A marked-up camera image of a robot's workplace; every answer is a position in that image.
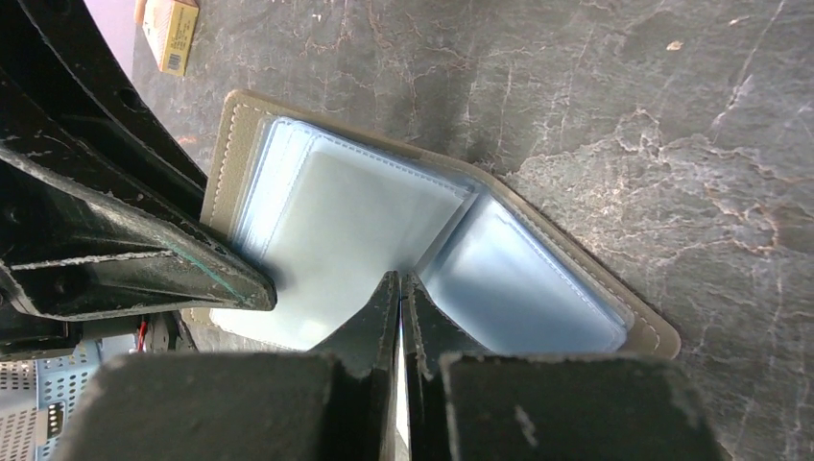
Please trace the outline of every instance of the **beige leather edge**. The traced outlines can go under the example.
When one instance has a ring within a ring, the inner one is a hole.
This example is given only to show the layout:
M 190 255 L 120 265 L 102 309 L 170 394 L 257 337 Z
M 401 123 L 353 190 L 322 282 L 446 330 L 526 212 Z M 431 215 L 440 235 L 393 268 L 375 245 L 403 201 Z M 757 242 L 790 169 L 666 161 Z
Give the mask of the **beige leather edge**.
M 672 358 L 681 348 L 681 338 L 653 309 L 609 273 L 570 237 L 557 229 L 512 189 L 489 173 L 455 158 L 449 158 L 394 141 L 376 133 L 352 128 L 323 115 L 285 106 L 258 93 L 232 91 L 226 99 L 218 141 L 215 145 L 209 184 L 203 200 L 201 221 L 229 236 L 234 231 L 238 204 L 243 202 L 244 178 L 253 162 L 258 124 L 263 119 L 291 117 L 362 144 L 430 164 L 436 168 L 472 176 L 486 184 L 515 216 L 547 244 L 568 269 L 596 290 L 626 320 L 628 340 L 621 351 Z M 184 320 L 212 326 L 208 309 L 187 309 Z

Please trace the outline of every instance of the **gray marble surface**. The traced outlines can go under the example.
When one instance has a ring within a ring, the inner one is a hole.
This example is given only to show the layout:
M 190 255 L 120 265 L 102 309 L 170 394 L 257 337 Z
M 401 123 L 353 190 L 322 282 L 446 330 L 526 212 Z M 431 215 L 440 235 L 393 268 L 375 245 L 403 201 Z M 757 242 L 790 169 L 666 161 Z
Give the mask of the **gray marble surface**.
M 465 158 L 677 327 L 736 458 L 814 459 L 810 0 L 201 3 L 134 80 L 204 169 L 239 87 Z

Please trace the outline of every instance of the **black metal bracket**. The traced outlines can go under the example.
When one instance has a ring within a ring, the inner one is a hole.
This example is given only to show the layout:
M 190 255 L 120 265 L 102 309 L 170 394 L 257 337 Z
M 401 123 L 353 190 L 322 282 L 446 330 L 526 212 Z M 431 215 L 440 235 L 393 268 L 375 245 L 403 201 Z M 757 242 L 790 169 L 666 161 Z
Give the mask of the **black metal bracket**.
M 0 26 L 0 308 L 52 320 L 0 321 L 0 359 L 75 345 L 64 322 L 274 308 L 271 281 L 197 223 L 204 174 L 84 2 L 0 2 Z

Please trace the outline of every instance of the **perforated metal panel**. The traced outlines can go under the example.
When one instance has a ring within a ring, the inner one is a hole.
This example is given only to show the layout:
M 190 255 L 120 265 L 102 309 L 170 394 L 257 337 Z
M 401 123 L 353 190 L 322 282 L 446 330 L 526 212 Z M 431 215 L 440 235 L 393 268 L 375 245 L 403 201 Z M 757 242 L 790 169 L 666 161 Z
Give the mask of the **perforated metal panel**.
M 0 362 L 0 460 L 34 459 L 35 426 L 34 362 Z
M 37 409 L 48 411 L 47 442 L 36 448 L 37 461 L 46 461 L 54 453 L 80 394 L 99 364 L 96 342 L 82 342 L 71 355 L 36 362 Z

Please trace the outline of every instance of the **yellow box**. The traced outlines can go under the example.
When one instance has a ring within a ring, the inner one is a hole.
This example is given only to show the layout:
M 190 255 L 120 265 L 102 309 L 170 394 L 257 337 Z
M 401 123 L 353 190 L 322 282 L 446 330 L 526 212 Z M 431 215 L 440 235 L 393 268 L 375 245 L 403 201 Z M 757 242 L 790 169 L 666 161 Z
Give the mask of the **yellow box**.
M 141 24 L 158 70 L 183 75 L 198 20 L 194 0 L 140 0 L 136 3 L 135 22 Z

